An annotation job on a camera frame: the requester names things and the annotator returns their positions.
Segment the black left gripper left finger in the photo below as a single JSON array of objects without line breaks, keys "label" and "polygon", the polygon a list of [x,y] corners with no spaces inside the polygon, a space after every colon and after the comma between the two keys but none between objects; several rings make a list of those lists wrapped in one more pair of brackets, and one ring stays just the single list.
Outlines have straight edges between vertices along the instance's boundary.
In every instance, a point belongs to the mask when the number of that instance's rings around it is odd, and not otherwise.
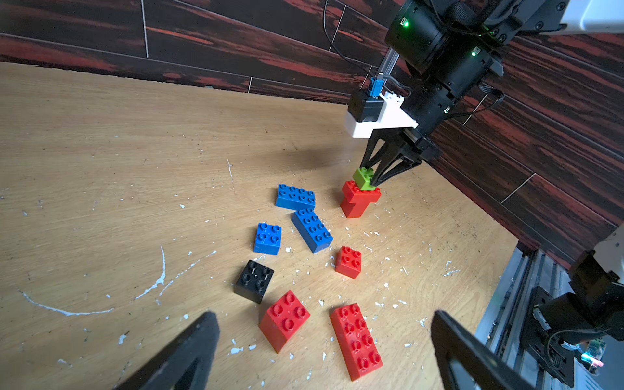
[{"label": "black left gripper left finger", "polygon": [[205,389],[219,341],[217,316],[200,315],[119,389]]}]

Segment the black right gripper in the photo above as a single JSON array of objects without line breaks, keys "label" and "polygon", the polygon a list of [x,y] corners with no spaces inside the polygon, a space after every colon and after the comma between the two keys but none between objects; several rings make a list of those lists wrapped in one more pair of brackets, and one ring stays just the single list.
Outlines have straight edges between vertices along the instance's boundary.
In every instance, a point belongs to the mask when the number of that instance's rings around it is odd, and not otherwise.
[{"label": "black right gripper", "polygon": [[[388,144],[397,155],[386,154]],[[378,187],[385,181],[419,166],[422,161],[430,161],[440,154],[438,146],[415,128],[374,130],[368,139],[360,167],[377,166],[371,184]]]}]

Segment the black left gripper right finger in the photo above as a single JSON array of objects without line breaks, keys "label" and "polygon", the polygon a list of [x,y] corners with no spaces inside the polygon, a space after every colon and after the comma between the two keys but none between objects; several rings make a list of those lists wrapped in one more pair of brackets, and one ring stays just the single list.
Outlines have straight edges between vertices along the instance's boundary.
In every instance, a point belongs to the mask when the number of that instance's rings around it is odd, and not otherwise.
[{"label": "black left gripper right finger", "polygon": [[447,312],[435,312],[431,336],[445,389],[533,388]]}]

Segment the green square brick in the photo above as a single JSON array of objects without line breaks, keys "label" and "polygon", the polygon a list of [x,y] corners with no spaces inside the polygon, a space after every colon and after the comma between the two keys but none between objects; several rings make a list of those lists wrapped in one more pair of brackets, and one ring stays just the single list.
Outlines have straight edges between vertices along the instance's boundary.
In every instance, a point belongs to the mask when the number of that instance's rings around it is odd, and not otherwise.
[{"label": "green square brick", "polygon": [[360,167],[354,172],[353,179],[361,191],[375,191],[377,187],[371,184],[374,175],[373,168]]}]

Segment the red long brick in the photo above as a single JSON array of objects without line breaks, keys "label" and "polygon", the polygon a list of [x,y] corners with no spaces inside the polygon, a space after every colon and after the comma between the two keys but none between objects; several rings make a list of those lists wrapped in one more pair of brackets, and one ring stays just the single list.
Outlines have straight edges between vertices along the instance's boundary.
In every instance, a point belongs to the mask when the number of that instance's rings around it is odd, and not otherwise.
[{"label": "red long brick", "polygon": [[337,308],[330,319],[352,381],[383,367],[358,304]]},{"label": "red long brick", "polygon": [[370,191],[361,190],[353,180],[344,183],[342,192],[345,195],[344,199],[348,203],[377,202],[382,195],[379,188]]}]

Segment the small red base brick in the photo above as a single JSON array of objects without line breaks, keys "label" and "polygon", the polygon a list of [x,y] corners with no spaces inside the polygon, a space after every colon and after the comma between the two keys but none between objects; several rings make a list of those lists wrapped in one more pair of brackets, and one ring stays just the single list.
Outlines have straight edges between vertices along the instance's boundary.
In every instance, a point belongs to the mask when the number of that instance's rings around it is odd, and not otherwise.
[{"label": "small red base brick", "polygon": [[361,218],[370,203],[363,202],[348,202],[346,199],[341,203],[341,209],[347,219]]}]

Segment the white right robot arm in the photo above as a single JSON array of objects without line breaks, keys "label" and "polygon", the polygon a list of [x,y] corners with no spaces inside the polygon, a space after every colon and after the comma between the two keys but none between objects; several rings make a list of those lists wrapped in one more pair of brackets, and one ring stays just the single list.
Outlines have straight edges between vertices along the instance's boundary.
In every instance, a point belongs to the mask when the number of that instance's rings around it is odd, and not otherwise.
[{"label": "white right robot arm", "polygon": [[434,158],[431,136],[473,88],[503,76],[500,48],[518,35],[621,33],[620,1],[488,1],[472,11],[460,1],[408,1],[391,24],[380,71],[353,94],[345,127],[367,141],[364,185],[383,182]]}]

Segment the blue long brick far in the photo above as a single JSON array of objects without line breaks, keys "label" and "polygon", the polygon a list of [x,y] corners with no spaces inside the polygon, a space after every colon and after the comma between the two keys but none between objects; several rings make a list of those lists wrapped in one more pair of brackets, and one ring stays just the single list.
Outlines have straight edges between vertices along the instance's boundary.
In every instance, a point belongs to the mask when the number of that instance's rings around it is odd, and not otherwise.
[{"label": "blue long brick far", "polygon": [[315,193],[303,188],[279,184],[276,196],[276,206],[299,211],[306,208],[315,209]]}]

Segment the blue long brick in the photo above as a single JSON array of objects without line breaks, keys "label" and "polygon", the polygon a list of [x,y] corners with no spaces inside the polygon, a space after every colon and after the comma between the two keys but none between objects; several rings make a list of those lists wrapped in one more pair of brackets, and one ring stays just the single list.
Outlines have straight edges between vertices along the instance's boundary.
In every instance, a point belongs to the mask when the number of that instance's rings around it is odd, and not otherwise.
[{"label": "blue long brick", "polygon": [[305,208],[295,211],[291,219],[313,254],[328,248],[333,237],[325,228],[313,208]]},{"label": "blue long brick", "polygon": [[279,184],[276,196],[276,206],[299,211],[306,208],[315,209],[315,193],[303,188]]}]

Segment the blue long brick near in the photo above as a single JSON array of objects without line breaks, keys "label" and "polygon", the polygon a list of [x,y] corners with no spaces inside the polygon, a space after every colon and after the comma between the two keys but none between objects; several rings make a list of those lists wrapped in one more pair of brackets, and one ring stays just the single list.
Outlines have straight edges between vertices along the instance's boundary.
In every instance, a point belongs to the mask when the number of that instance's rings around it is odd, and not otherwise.
[{"label": "blue long brick near", "polygon": [[333,237],[325,228],[313,208],[305,208],[295,211],[291,219],[313,254],[328,248]]}]

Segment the small red square brick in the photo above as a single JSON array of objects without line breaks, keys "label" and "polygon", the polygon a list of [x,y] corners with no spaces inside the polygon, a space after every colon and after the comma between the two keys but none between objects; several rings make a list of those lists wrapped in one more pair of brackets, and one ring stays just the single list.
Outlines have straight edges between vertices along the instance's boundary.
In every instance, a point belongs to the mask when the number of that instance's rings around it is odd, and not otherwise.
[{"label": "small red square brick", "polygon": [[336,257],[336,272],[356,279],[362,270],[362,253],[343,245]]}]

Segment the red tall square brick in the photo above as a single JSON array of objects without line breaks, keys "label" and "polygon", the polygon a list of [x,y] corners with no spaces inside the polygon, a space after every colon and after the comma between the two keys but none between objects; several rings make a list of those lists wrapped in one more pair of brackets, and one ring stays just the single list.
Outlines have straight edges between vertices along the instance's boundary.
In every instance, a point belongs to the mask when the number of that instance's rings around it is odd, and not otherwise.
[{"label": "red tall square brick", "polygon": [[259,328],[278,354],[310,318],[310,312],[289,290],[263,316]]}]

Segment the black square brick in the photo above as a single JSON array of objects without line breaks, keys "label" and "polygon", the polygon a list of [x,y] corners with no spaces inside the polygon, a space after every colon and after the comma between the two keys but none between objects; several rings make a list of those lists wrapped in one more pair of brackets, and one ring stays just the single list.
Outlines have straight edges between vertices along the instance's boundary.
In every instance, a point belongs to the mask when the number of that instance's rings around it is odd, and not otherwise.
[{"label": "black square brick", "polygon": [[234,293],[260,304],[273,275],[271,268],[250,260],[234,284]]}]

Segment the small blue square brick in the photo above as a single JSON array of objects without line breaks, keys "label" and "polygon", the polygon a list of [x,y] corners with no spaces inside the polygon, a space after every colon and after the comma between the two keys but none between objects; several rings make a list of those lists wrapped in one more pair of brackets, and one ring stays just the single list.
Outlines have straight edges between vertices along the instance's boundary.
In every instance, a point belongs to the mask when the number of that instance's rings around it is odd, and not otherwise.
[{"label": "small blue square brick", "polygon": [[260,223],[255,236],[255,253],[278,255],[281,246],[282,228],[277,225]]}]

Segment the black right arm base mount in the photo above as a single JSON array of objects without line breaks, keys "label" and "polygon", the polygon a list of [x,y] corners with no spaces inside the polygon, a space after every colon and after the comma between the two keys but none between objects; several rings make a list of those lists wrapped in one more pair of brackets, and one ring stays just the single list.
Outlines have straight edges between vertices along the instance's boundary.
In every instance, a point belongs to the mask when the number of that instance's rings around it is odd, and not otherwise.
[{"label": "black right arm base mount", "polygon": [[571,292],[551,297],[536,287],[520,342],[549,375],[575,386],[575,355],[562,344],[578,345],[609,335],[623,340],[623,239],[613,234],[583,253],[568,271]]}]

